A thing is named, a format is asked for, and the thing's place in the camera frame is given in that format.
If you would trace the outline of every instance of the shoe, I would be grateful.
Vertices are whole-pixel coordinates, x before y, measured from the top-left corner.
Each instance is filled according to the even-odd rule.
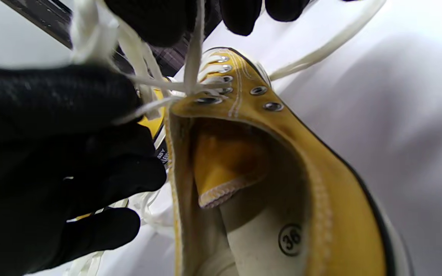
[[[167,80],[168,82],[175,81],[173,77],[165,77],[165,80]],[[160,89],[154,89],[153,91],[156,94],[158,100],[163,99],[163,94]],[[170,91],[170,93],[175,96],[184,96],[183,93],[177,91]],[[162,161],[163,165],[167,166],[168,152],[167,144],[165,143],[165,130],[163,128],[165,124],[165,108],[160,108],[159,112],[160,117],[149,120],[145,116],[138,122],[138,124],[149,128],[149,131],[151,131],[151,138],[153,139],[155,144],[156,156]]]
[[[361,178],[284,105],[259,64],[204,53],[174,103],[170,153],[177,276],[409,275],[400,237]]]

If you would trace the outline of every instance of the metal eyelet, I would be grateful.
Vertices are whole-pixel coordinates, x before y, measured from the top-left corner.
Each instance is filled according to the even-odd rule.
[[[273,111],[273,112],[281,111],[283,108],[284,108],[283,105],[281,105],[280,103],[275,103],[275,102],[266,103],[264,105],[265,110]]]
[[[250,91],[250,94],[254,95],[254,96],[260,96],[265,94],[265,92],[267,92],[267,87],[265,86],[257,86],[254,89],[252,89]]]
[[[231,92],[233,92],[232,87],[227,87],[227,88],[223,89],[223,90],[220,92],[220,94],[221,94],[221,95],[226,95],[226,94],[231,93]]]
[[[233,80],[233,77],[231,77],[231,76],[224,76],[223,77],[224,82],[231,82],[232,80]]]
[[[221,56],[221,59],[218,61],[219,63],[223,63],[229,61],[229,57],[228,56]]]
[[[201,105],[217,105],[221,103],[223,100],[214,97],[205,97],[205,98],[198,98],[195,101]]]
[[[229,71],[231,71],[233,69],[233,67],[229,64],[223,64],[223,68],[221,70],[218,71],[218,73],[227,73]]]

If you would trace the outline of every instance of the hand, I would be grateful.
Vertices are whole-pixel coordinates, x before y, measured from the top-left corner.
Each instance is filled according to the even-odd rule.
[[[140,105],[133,84],[105,68],[0,70],[0,276],[137,235],[128,208],[66,221],[165,183],[149,130],[111,125]]]
[[[224,23],[237,35],[250,35],[263,0],[206,0],[206,20],[219,1]],[[146,42],[170,47],[193,31],[197,0],[105,0],[109,9]],[[294,21],[310,0],[265,0],[267,13],[277,21]]]

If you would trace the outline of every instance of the size number 36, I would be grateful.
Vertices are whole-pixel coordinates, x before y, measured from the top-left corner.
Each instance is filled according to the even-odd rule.
[[[301,226],[295,223],[285,225],[279,232],[279,248],[286,256],[297,256],[301,247]]]

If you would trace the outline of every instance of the white cloth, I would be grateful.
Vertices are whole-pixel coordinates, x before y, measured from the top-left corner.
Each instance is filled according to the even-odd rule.
[[[265,13],[249,37],[221,23],[204,49],[234,47],[271,73],[328,41],[365,2],[318,0],[293,23]],[[403,235],[416,275],[442,275],[442,1],[388,0],[322,63],[273,85],[363,177]],[[173,241],[164,239],[143,227],[106,252],[99,275],[173,275]]]

